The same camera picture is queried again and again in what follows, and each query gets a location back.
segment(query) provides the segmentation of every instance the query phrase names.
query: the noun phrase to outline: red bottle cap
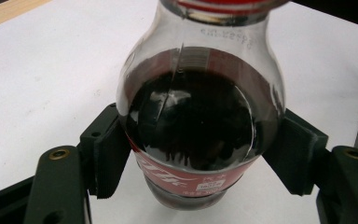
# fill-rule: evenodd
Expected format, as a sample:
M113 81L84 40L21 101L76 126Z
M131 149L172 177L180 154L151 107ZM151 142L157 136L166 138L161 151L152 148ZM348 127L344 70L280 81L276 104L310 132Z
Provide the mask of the red bottle cap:
M201 11L224 14L254 14L270 11L289 0L173 0L178 5Z

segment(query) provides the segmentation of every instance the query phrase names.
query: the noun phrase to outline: tabletop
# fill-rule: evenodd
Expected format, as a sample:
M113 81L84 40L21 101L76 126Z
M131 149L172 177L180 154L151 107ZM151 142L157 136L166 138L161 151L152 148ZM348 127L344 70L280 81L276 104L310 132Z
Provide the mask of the tabletop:
M0 24L0 189L34 174L50 148L73 145L116 100L120 68L157 0L50 1ZM295 3L270 14L286 106L353 146L358 130L358 25ZM94 223L318 223L315 198L290 195L258 159L216 205L161 205L131 154L117 192L90 198Z

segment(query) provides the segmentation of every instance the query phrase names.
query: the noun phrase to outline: plastic bottle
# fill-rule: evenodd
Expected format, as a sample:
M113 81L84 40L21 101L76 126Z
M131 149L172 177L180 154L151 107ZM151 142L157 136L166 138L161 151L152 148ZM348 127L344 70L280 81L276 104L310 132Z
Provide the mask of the plastic bottle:
M269 149L284 90L266 31L269 11L285 2L159 0L122 68L117 109L164 205L217 203Z

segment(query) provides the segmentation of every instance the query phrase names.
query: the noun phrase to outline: dark liquid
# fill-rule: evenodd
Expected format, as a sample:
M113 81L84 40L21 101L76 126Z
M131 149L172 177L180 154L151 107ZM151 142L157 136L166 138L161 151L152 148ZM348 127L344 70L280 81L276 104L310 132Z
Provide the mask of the dark liquid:
M245 67L243 76L194 66L150 75L122 117L126 132L155 160L188 171L217 171L254 159L272 141L278 112L269 84L251 69ZM244 91L234 80L246 76ZM259 113L263 109L275 114Z

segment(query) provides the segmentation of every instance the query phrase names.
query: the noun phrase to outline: wooden edge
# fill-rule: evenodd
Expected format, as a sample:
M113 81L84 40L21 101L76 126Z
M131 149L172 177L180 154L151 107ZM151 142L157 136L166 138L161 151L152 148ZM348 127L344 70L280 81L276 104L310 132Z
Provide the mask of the wooden edge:
M51 0L8 0L0 4L0 23L13 19Z

